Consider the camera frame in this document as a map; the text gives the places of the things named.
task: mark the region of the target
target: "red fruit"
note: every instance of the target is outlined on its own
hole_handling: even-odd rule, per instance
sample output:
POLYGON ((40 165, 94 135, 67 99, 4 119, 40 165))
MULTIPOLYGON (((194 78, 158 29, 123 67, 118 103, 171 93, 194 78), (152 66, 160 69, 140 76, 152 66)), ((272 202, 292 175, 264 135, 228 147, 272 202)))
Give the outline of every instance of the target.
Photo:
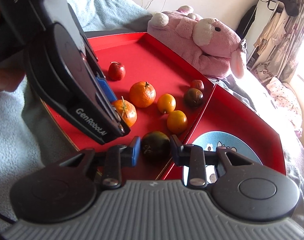
POLYGON ((200 91, 204 91, 204 84, 201 80, 193 80, 191 83, 191 88, 196 88, 200 91))
POLYGON ((112 80, 121 80, 125 77, 125 67, 119 62, 111 62, 108 75, 112 80))

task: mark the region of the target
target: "light blue blanket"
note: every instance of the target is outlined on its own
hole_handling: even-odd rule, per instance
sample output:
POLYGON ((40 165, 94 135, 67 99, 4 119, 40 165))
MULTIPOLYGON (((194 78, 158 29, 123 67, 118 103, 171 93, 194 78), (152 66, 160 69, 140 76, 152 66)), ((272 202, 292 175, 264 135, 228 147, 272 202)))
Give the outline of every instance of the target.
MULTIPOLYGON (((151 15, 132 0, 68 0, 85 31, 130 29, 144 31, 151 15)), ((300 203, 293 219, 304 228, 304 178, 295 154, 303 149, 288 121, 270 103, 271 97, 259 82, 246 72, 246 78, 232 76, 219 85, 256 111, 281 136, 287 175, 300 189, 300 203)), ((44 165, 73 151, 53 120, 24 80, 14 93, 0 93, 0 212, 16 219, 11 209, 12 184, 44 165)), ((9 225, 0 220, 0 231, 9 225)))

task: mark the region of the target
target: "blue plate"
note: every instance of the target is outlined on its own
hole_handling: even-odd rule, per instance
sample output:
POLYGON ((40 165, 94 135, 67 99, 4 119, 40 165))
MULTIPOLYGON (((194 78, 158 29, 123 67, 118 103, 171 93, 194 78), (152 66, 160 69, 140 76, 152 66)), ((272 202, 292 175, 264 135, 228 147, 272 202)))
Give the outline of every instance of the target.
MULTIPOLYGON (((211 132, 203 133, 202 135, 197 137, 192 144, 201 146, 205 151, 213 151, 213 152, 215 152, 216 147, 225 146, 227 148, 230 148, 238 152, 239 154, 244 155, 245 157, 251 159, 252 161, 258 162, 259 164, 262 165, 262 162, 257 157, 255 152, 245 142, 243 142, 241 139, 237 138, 236 136, 226 132, 211 131, 211 132)), ((188 173, 189 173, 189 168, 185 166, 183 168, 183 181, 185 185, 187 184, 188 173)), ((206 174, 207 174, 207 181, 211 183, 213 178, 210 178, 210 176, 212 174, 215 174, 214 166, 207 166, 206 174)))

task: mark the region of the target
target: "red tray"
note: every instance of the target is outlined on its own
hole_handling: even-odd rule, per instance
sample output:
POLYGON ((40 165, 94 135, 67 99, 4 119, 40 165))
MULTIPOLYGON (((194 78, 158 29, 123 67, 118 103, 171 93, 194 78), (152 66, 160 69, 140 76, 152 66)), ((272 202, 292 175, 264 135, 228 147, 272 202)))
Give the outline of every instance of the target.
MULTIPOLYGON (((209 131, 227 132, 244 141, 264 165, 286 175, 279 134, 233 95, 215 86, 201 112, 203 115, 189 131, 186 143, 193 143, 209 131)), ((182 172, 182 167, 171 163, 161 179, 181 179, 182 172)))
MULTIPOLYGON (((148 33, 130 33, 102 36, 89 39, 99 64, 108 78, 107 71, 111 61, 122 62, 126 69, 125 78, 121 81, 108 83, 117 98, 121 96, 129 101, 128 91, 138 81, 147 81, 156 90, 155 102, 147 108, 137 108, 138 119, 131 127, 131 132, 125 136, 103 146, 94 142, 77 128, 68 123, 53 109, 49 112, 72 141, 77 149, 94 147, 96 151, 105 151, 115 144, 129 144, 136 135, 143 137, 151 131, 162 131, 168 136, 170 132, 166 127, 167 115, 162 115, 156 106, 157 99, 165 93, 173 95, 176 99, 176 110, 182 110, 188 119, 188 129, 180 135, 183 140, 195 120, 199 119, 202 107, 191 110, 183 103, 184 92, 194 79, 202 80, 205 86, 204 97, 209 98, 214 85, 168 47, 153 38, 148 33)), ((158 164, 151 164, 139 156, 135 168, 123 168, 122 175, 126 179, 158 179, 164 172, 170 158, 158 164)))

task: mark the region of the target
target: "human hand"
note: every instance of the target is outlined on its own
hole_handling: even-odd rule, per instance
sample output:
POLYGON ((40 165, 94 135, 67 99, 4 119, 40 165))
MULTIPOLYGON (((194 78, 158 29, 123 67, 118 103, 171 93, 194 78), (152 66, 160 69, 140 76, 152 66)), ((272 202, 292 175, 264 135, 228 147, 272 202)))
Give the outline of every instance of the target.
POLYGON ((0 92, 15 91, 22 79, 25 76, 25 72, 22 69, 18 68, 0 68, 0 92))

